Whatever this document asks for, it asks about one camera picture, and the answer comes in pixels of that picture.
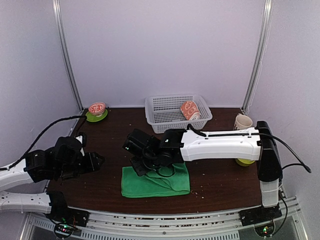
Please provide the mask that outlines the green microfiber towel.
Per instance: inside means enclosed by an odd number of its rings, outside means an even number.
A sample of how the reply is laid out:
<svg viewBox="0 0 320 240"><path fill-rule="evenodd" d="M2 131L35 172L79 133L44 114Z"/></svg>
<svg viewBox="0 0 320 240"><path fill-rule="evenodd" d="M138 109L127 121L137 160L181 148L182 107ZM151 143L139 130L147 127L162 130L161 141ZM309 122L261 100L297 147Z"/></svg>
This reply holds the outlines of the green microfiber towel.
<svg viewBox="0 0 320 240"><path fill-rule="evenodd" d="M187 195L191 192L190 177L184 163L163 167L138 176L133 167L122 168L121 195L126 198L153 198Z"/></svg>

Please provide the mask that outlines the white plastic mesh basket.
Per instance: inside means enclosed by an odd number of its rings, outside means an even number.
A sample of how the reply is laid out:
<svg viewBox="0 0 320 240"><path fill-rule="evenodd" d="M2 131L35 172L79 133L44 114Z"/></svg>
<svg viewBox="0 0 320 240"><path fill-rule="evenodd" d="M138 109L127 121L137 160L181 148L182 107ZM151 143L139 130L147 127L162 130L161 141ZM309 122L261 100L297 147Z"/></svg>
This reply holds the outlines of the white plastic mesh basket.
<svg viewBox="0 0 320 240"><path fill-rule="evenodd" d="M181 112L181 106L193 101L200 113L199 119L187 120ZM144 101L145 117L155 134L162 134L169 129L185 129L191 124L201 130L213 118L207 103L198 94L176 94L147 97Z"/></svg>

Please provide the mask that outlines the orange rabbit pattern towel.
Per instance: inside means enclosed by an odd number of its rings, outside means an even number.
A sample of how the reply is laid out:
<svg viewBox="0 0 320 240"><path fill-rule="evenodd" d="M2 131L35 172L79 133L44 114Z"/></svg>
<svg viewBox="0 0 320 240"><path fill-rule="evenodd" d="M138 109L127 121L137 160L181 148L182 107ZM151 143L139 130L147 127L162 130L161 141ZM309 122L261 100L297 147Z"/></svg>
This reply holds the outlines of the orange rabbit pattern towel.
<svg viewBox="0 0 320 240"><path fill-rule="evenodd" d="M201 117L197 104L192 100L185 101L181 105L180 111L187 121L199 120Z"/></svg>

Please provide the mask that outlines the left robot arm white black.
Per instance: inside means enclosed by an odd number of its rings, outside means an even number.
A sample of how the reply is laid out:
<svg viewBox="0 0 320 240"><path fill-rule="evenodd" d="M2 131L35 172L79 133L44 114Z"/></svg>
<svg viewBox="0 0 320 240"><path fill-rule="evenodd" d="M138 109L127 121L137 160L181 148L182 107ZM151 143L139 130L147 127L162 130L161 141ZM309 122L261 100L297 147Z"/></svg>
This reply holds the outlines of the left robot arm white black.
<svg viewBox="0 0 320 240"><path fill-rule="evenodd" d="M85 137L59 137L55 146L34 150L22 160L4 166L0 171L0 209L43 213L67 222L72 218L64 195L60 191L38 194L10 193L7 190L44 180L69 180L97 172L105 158L96 152L85 152Z"/></svg>

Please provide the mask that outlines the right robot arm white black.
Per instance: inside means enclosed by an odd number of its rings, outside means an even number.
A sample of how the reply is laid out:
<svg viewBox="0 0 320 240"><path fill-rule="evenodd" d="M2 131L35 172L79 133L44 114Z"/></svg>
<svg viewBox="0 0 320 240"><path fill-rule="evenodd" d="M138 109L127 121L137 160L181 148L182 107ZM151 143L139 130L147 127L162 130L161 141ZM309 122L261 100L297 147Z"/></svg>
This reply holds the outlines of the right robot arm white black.
<svg viewBox="0 0 320 240"><path fill-rule="evenodd" d="M262 201L256 216L266 221L276 212L283 170L277 145L265 121L242 130L207 132L188 124L186 128L167 129L161 139L135 128L122 147L133 155L130 162L139 177L155 173L170 178L177 172L176 164L205 159L256 161Z"/></svg>

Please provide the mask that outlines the green saucer plate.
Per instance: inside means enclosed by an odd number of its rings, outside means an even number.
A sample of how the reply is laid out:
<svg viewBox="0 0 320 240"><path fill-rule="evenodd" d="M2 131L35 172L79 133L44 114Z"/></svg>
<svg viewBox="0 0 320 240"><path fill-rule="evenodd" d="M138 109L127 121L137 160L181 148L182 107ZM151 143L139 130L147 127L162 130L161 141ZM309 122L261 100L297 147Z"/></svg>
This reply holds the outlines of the green saucer plate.
<svg viewBox="0 0 320 240"><path fill-rule="evenodd" d="M85 114L86 116L86 121L90 123L97 123L105 119L108 115L108 110L105 109L104 112L100 115L93 115L89 111Z"/></svg>

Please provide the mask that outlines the red patterned small bowl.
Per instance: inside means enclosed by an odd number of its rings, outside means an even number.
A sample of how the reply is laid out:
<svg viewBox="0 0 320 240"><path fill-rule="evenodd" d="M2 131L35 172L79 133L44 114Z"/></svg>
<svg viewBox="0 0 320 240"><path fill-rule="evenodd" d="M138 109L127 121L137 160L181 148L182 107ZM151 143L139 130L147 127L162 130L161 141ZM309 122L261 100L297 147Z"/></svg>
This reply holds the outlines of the red patterned small bowl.
<svg viewBox="0 0 320 240"><path fill-rule="evenodd" d="M106 110L106 104L104 102L95 102L88 108L88 111L93 116L100 116L102 115Z"/></svg>

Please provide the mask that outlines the lime green bowl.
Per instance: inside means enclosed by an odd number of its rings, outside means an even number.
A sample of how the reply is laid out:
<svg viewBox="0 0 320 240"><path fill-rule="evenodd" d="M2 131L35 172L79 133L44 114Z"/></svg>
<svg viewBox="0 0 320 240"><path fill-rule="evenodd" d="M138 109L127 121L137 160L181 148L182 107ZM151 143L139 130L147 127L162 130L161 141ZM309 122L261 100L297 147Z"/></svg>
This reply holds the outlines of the lime green bowl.
<svg viewBox="0 0 320 240"><path fill-rule="evenodd" d="M243 158L236 158L235 161L238 165L240 165L242 167L248 167L255 162L254 160L248 160L248 159L243 159Z"/></svg>

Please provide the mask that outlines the ceramic mug floral pattern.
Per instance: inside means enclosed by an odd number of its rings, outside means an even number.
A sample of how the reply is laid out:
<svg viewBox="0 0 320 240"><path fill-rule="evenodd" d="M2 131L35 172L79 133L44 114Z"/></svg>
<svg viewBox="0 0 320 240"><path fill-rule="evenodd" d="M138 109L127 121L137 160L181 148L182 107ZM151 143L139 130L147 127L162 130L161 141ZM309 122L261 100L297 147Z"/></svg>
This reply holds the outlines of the ceramic mug floral pattern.
<svg viewBox="0 0 320 240"><path fill-rule="evenodd" d="M253 126L253 121L249 116L239 113L235 117L234 127L233 127L234 130L244 130L252 126Z"/></svg>

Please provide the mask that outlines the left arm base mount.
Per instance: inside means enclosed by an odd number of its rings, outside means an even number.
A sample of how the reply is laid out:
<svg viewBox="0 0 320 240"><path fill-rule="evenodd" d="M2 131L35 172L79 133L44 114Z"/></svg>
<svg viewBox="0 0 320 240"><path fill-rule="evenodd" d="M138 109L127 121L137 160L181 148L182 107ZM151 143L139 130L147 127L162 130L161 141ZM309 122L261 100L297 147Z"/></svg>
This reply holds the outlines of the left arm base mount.
<svg viewBox="0 0 320 240"><path fill-rule="evenodd" d="M89 216L88 211L75 208L69 208L64 215L45 214L45 217L53 223L53 233L59 240L80 234L81 228L87 226Z"/></svg>

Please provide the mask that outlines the aluminium front rail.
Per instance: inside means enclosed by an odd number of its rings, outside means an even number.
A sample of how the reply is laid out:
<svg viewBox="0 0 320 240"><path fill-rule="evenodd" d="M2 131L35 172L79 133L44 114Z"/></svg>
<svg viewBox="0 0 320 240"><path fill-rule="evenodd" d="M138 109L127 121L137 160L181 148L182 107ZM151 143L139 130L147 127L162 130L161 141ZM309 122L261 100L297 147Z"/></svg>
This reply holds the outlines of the aluminium front rail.
<svg viewBox="0 0 320 240"><path fill-rule="evenodd" d="M309 240L298 200L284 198L281 217L244 225L240 209L169 215L89 212L87 225L71 240L263 240L265 227L274 227L273 240Z"/></svg>

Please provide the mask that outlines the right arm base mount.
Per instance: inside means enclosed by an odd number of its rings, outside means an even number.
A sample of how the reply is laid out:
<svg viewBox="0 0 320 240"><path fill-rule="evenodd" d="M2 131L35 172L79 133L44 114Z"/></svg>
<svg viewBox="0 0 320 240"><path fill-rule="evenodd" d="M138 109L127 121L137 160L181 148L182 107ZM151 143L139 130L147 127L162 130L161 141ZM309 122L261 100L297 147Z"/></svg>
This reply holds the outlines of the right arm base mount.
<svg viewBox="0 0 320 240"><path fill-rule="evenodd" d="M275 219L282 216L280 207L263 206L241 210L239 218L243 227L254 226L255 233L261 238L269 238L276 232Z"/></svg>

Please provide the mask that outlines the left aluminium frame post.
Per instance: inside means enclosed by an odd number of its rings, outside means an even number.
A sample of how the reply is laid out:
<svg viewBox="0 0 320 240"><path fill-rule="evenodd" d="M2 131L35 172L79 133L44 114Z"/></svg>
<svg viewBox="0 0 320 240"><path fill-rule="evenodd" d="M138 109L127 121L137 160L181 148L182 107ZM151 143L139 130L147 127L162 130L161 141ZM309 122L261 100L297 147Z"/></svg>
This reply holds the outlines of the left aluminium frame post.
<svg viewBox="0 0 320 240"><path fill-rule="evenodd" d="M74 76L74 72L71 64L71 59L68 51L66 34L64 30L64 24L63 24L62 12L61 12L61 1L53 0L52 7L53 7L53 14L55 17L55 22L57 26L58 35L59 35L60 46L62 50L62 58L65 65L67 78L70 83L71 91L75 99L77 108L81 112L84 110L84 107L80 98L80 93L76 84L76 80L75 80L75 76Z"/></svg>

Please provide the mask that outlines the aluminium frame post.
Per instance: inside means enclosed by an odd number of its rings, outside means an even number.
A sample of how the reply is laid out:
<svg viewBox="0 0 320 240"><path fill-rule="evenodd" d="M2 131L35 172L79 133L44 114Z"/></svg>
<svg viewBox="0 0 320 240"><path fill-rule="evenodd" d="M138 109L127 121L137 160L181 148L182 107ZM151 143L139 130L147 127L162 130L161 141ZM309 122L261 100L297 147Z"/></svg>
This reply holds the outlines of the aluminium frame post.
<svg viewBox="0 0 320 240"><path fill-rule="evenodd" d="M242 112L245 114L248 114L250 111L250 106L252 105L254 95L258 86L258 81L259 81L261 70L262 70L262 60L263 60L265 50L267 48L267 42L269 38L269 32L270 32L270 26L271 26L271 20L272 20L272 9L273 9L273 1L265 0L258 45L256 49L252 71L250 74L249 84L248 84L245 98L241 108Z"/></svg>
<svg viewBox="0 0 320 240"><path fill-rule="evenodd" d="M60 46L62 50L62 58L65 65L67 78L70 83L71 91L75 99L77 108L81 112L84 110L84 107L80 98L80 93L76 84L76 80L75 80L75 76L74 76L74 72L71 64L71 59L68 51L66 34L64 30L64 24L63 24L62 12L61 12L61 1L53 0L52 7L53 7L53 14L55 17L55 22L57 26L58 35L59 35Z"/></svg>

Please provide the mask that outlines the right aluminium frame post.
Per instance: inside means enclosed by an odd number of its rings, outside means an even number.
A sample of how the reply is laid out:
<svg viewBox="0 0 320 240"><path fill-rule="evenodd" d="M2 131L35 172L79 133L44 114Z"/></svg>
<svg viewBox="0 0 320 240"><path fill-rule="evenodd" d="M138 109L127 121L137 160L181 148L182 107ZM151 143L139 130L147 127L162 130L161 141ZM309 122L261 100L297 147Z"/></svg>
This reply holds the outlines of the right aluminium frame post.
<svg viewBox="0 0 320 240"><path fill-rule="evenodd" d="M269 32L270 32L270 26L271 26L271 20L272 20L272 9L273 9L273 1L265 0L258 45L256 49L252 71L250 74L249 84L248 84L245 98L241 108L242 112L245 114L248 114L250 111L250 106L252 105L254 95L258 86L258 81L259 81L261 70L262 70L262 60L263 60L265 50L267 48L267 42L269 38Z"/></svg>

